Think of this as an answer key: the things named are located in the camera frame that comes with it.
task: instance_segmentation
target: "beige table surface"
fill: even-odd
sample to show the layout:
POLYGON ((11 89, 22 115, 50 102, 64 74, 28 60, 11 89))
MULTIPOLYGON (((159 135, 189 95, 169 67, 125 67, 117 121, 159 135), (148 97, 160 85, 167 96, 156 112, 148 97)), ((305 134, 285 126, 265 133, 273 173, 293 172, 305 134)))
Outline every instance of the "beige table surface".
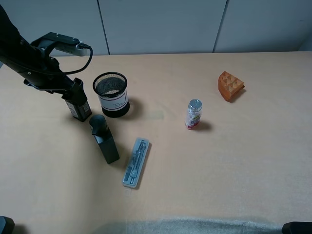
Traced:
MULTIPOLYGON (((63 71, 87 60, 57 59, 63 71)), ((111 165, 60 95, 0 69, 0 215, 32 234, 172 217, 312 221, 312 52, 95 56, 77 74, 93 114, 92 82, 108 71, 127 77, 131 103, 107 118, 120 153, 111 165), (245 82, 234 103, 218 91, 223 71, 245 82), (203 115, 190 131, 193 98, 203 115), (137 137, 152 145, 131 190, 121 179, 137 137)))

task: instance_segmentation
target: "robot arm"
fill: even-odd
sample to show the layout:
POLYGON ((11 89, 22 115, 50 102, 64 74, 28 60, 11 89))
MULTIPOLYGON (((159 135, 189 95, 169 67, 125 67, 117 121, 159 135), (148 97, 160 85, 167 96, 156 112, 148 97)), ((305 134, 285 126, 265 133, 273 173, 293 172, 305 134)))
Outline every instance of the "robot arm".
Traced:
POLYGON ((76 38, 56 33, 48 33, 29 44, 11 23, 1 5, 0 22, 0 61, 24 77, 24 84, 51 94, 62 94, 72 115, 85 121, 92 112, 83 90, 83 82, 78 78, 72 81, 67 75, 78 73, 89 65, 92 48, 76 38), (85 55, 86 49, 89 49, 90 57, 83 68, 62 72, 59 62, 49 56, 54 48, 78 56, 85 55))

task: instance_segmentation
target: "orange wooden block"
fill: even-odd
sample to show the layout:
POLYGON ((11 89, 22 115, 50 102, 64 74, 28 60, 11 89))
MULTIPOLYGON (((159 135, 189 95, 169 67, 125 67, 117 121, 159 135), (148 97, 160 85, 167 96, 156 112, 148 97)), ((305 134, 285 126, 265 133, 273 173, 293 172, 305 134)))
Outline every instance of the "orange wooden block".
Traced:
POLYGON ((244 82, 228 72, 223 72, 218 80, 219 91, 226 101, 231 101, 241 89, 243 89, 244 82))

